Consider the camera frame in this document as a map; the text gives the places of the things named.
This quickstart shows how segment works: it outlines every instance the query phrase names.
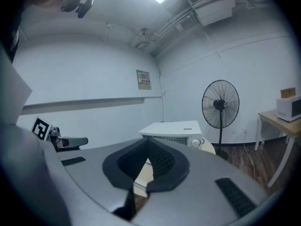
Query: ceiling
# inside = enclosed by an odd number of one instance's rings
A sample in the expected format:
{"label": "ceiling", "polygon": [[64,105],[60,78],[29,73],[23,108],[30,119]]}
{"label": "ceiling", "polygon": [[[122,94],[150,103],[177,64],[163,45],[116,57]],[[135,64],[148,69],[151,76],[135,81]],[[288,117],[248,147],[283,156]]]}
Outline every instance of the ceiling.
{"label": "ceiling", "polygon": [[[237,6],[246,7],[247,3]],[[248,0],[254,6],[256,1]],[[182,31],[176,29],[181,20]],[[37,7],[27,8],[22,15],[20,40],[53,34],[87,34],[105,42],[138,48],[156,56],[187,30],[199,25],[187,0],[94,0],[83,19],[75,12],[62,13]],[[139,34],[147,28],[148,34]]]}

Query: wooden table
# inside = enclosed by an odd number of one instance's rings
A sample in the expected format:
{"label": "wooden table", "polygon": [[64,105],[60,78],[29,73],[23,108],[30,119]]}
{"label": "wooden table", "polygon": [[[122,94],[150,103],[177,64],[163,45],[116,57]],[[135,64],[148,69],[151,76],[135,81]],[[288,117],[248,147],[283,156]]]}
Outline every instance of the wooden table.
{"label": "wooden table", "polygon": [[286,121],[278,118],[276,116],[276,114],[277,114],[276,110],[258,113],[259,118],[258,118],[256,144],[255,144],[256,151],[258,149],[259,141],[260,140],[263,141],[262,136],[261,136],[262,121],[266,121],[266,122],[270,123],[271,125],[275,126],[276,128],[278,128],[279,130],[281,130],[282,132],[286,133],[289,136],[289,141],[288,141],[288,144],[286,147],[285,154],[284,154],[284,156],[281,160],[281,163],[280,163],[279,167],[277,168],[274,176],[268,183],[268,187],[271,187],[274,184],[274,182],[276,181],[276,179],[278,178],[278,176],[280,175],[283,167],[286,164],[288,156],[291,153],[295,138],[297,136],[301,135],[301,118],[297,119],[295,121],[292,121],[292,122],[286,122]]}
{"label": "wooden table", "polygon": [[[212,146],[212,144],[207,139],[205,138],[203,139],[204,139],[203,144],[201,144],[198,148],[195,149],[192,148],[192,149],[206,151],[215,155],[215,149]],[[134,193],[139,196],[147,197],[147,194],[145,192],[146,186],[152,180],[154,180],[152,166],[151,166],[151,162],[147,159],[144,167],[142,168],[140,174],[138,175],[136,181],[134,182]]]}

